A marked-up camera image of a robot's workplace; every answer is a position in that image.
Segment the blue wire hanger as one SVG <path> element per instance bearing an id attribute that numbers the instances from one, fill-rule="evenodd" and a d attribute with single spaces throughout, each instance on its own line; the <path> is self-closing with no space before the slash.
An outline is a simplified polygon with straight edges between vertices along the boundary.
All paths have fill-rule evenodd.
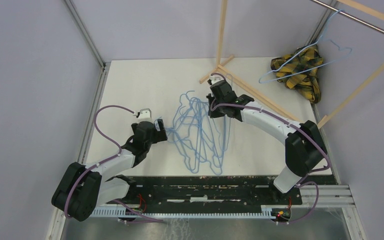
<path id="1" fill-rule="evenodd" d="M 208 100 L 208 119 L 211 135 L 211 170 L 220 176 L 223 173 L 224 159 L 229 148 L 231 135 L 231 120 L 221 108 L 215 109 L 220 102 L 216 99 L 215 93 L 207 95 Z"/>
<path id="2" fill-rule="evenodd" d="M 315 76 L 317 70 L 326 65 L 333 64 L 340 60 L 347 58 L 352 54 L 353 48 L 351 47 L 342 47 L 332 39 L 325 38 L 325 34 L 329 28 L 329 24 L 335 16 L 339 15 L 337 12 L 334 12 L 331 16 L 328 17 L 326 21 L 325 29 L 322 30 L 320 36 L 315 40 L 315 42 L 298 48 L 294 53 L 290 55 L 284 55 L 282 57 L 274 58 L 271 61 L 270 71 L 264 73 L 259 79 L 259 84 L 270 83 L 274 81 L 281 81 L 283 79 L 288 79 L 295 76 L 303 75 L 305 77 Z M 319 53 L 319 43 L 329 42 L 338 52 L 346 52 L 345 55 L 330 60 L 325 61 L 322 55 Z"/>

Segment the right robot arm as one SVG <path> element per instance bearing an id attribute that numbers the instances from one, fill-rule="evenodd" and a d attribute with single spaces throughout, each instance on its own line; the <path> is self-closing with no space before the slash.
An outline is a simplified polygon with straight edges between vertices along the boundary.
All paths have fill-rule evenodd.
<path id="1" fill-rule="evenodd" d="M 207 82 L 211 91 L 207 95 L 210 118 L 235 119 L 262 130 L 284 145 L 286 166 L 268 191 L 273 203 L 286 201 L 293 187 L 310 173 L 319 171 L 316 166 L 322 160 L 328 160 L 326 145 L 313 121 L 300 123 L 267 110 L 246 94 L 236 95 L 223 78 L 210 78 Z"/>

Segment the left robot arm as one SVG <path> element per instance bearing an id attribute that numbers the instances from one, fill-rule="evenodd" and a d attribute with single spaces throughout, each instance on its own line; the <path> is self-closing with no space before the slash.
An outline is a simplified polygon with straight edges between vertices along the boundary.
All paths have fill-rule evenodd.
<path id="1" fill-rule="evenodd" d="M 138 195 L 132 186 L 134 180 L 121 173 L 139 165 L 153 144 L 165 142 L 168 137 L 162 119 L 156 123 L 133 123 L 131 127 L 133 135 L 115 155 L 90 166 L 71 163 L 51 198 L 51 204 L 66 216 L 82 222 L 96 207 L 108 202 L 134 202 Z"/>

